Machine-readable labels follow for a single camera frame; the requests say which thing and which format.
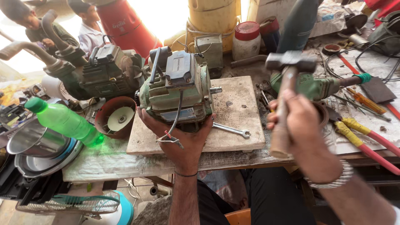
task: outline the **hand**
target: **hand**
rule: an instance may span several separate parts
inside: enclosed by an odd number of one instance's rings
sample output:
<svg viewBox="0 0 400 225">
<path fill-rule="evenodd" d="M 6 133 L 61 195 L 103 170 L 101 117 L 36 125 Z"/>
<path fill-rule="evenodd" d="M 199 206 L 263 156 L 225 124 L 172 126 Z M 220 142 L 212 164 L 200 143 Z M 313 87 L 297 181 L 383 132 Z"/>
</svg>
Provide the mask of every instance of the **hand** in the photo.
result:
<svg viewBox="0 0 400 225">
<path fill-rule="evenodd" d="M 54 42 L 51 40 L 51 39 L 49 39 L 49 38 L 45 38 L 45 39 L 43 39 L 42 40 L 42 43 L 44 44 L 44 46 L 46 46 L 46 47 L 54 47 L 55 46 L 55 44 L 54 44 Z"/>
<path fill-rule="evenodd" d="M 164 136 L 164 132 L 170 130 L 171 126 L 157 121 L 145 109 L 140 110 L 140 107 L 137 107 L 137 109 L 143 123 L 157 135 L 157 138 Z M 186 133 L 177 128 L 172 131 L 171 135 L 179 139 L 185 149 L 181 149 L 175 143 L 160 143 L 165 155 L 175 164 L 176 172 L 187 176 L 197 173 L 201 151 L 215 118 L 215 113 L 208 116 L 201 129 L 194 133 Z"/>
<path fill-rule="evenodd" d="M 307 98 L 286 90 L 283 97 L 288 106 L 288 130 L 292 139 L 289 152 L 303 173 L 314 183 L 330 183 L 339 178 L 343 166 L 339 158 L 330 153 L 319 128 L 319 115 Z M 277 108 L 277 101 L 270 102 Z M 268 114 L 267 129 L 278 121 L 275 112 Z"/>
</svg>

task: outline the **steel pot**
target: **steel pot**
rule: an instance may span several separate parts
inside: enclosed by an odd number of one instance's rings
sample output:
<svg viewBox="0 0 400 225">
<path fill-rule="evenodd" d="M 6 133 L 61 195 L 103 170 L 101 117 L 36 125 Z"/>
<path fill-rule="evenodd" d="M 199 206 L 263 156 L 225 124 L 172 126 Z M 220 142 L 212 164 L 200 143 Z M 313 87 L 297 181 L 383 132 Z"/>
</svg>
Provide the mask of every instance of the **steel pot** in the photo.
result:
<svg viewBox="0 0 400 225">
<path fill-rule="evenodd" d="M 7 151 L 10 154 L 55 158 L 63 153 L 69 142 L 69 137 L 42 126 L 35 118 L 14 133 L 7 143 Z"/>
</svg>

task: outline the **wrist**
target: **wrist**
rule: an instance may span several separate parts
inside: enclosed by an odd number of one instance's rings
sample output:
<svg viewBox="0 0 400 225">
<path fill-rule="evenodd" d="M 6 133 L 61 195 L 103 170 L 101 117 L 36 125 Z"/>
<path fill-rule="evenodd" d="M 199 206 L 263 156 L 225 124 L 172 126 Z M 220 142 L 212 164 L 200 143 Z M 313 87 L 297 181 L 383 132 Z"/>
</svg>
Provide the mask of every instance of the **wrist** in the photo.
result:
<svg viewBox="0 0 400 225">
<path fill-rule="evenodd" d="M 343 172 L 343 165 L 339 157 L 327 149 L 315 152 L 305 151 L 294 155 L 300 169 L 313 183 L 331 183 L 338 179 Z"/>
<path fill-rule="evenodd" d="M 191 167 L 175 167 L 175 172 L 182 174 L 184 176 L 191 176 L 196 174 L 198 171 L 198 166 L 191 166 Z"/>
</svg>

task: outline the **rock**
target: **rock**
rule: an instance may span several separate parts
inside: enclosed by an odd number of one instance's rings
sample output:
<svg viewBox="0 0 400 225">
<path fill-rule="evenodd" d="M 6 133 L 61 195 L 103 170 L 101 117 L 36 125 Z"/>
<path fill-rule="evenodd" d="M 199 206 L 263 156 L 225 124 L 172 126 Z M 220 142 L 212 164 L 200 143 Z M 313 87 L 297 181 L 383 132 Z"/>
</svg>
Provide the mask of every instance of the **rock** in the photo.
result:
<svg viewBox="0 0 400 225">
<path fill-rule="evenodd" d="M 157 199 L 153 202 L 150 201 L 148 203 L 140 203 L 147 205 L 132 222 L 132 225 L 168 225 L 168 217 L 170 216 L 171 203 L 171 195 Z"/>
</svg>

